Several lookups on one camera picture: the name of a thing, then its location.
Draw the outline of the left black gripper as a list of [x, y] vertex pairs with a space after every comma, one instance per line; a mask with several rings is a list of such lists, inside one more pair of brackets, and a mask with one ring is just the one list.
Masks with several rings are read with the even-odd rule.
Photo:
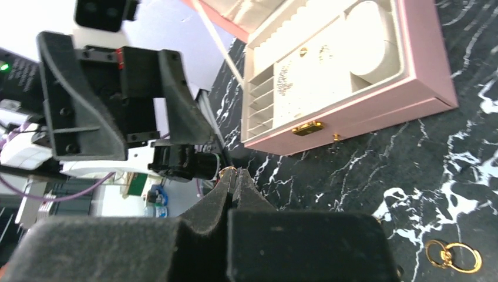
[[203, 145], [215, 133], [196, 101], [177, 51], [86, 46], [43, 31], [36, 37], [43, 108], [59, 161], [126, 160], [126, 142], [160, 133], [154, 100], [166, 99], [172, 145]]

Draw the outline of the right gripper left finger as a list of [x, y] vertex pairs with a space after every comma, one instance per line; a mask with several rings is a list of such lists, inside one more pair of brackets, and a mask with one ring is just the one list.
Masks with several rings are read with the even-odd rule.
[[49, 217], [13, 253], [3, 281], [225, 281], [229, 188], [216, 187], [182, 215]]

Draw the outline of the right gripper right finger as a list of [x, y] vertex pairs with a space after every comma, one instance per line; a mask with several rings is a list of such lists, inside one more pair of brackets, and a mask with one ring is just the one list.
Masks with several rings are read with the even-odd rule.
[[399, 281], [386, 235], [368, 214], [278, 211], [237, 173], [227, 217], [231, 281]]

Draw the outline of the small gold stud earring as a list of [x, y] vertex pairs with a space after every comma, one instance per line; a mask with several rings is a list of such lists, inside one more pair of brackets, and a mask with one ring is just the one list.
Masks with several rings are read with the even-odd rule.
[[235, 168], [234, 166], [227, 166], [223, 169], [221, 169], [218, 173], [219, 175], [219, 178], [223, 178], [223, 176], [227, 173], [227, 172], [230, 172], [230, 171], [234, 171], [235, 173], [237, 173], [237, 168]]

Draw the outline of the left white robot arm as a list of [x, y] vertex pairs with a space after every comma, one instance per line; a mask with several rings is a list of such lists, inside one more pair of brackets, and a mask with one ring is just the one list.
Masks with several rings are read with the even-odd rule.
[[75, 47], [42, 32], [39, 62], [1, 50], [1, 107], [27, 115], [1, 139], [1, 167], [37, 176], [136, 172], [179, 182], [215, 180], [228, 161], [207, 99], [193, 98], [180, 53]]

